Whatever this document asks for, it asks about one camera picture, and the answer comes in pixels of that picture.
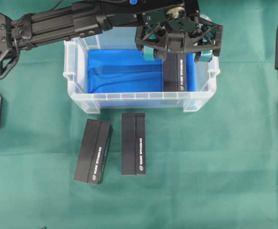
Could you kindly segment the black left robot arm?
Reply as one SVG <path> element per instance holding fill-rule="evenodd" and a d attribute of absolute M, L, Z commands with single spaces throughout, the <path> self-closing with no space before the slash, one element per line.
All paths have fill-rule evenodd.
<path fill-rule="evenodd" d="M 204 19 L 196 0 L 82 0 L 65 8 L 27 13 L 18 20 L 0 13 L 0 80 L 20 52 L 59 41 L 85 38 L 115 27 L 134 27 L 138 50 L 172 53 L 211 51 L 219 56 L 223 26 Z"/>

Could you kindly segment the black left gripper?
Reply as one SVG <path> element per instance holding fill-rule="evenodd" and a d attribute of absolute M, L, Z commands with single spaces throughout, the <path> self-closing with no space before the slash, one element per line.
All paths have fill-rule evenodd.
<path fill-rule="evenodd" d="M 146 61 L 166 59 L 168 53 L 192 53 L 194 62 L 210 62 L 220 55 L 223 26 L 202 17 L 195 20 L 192 27 L 186 26 L 190 20 L 178 20 L 180 31 L 173 31 L 172 23 L 164 22 L 139 26 L 136 47 Z"/>

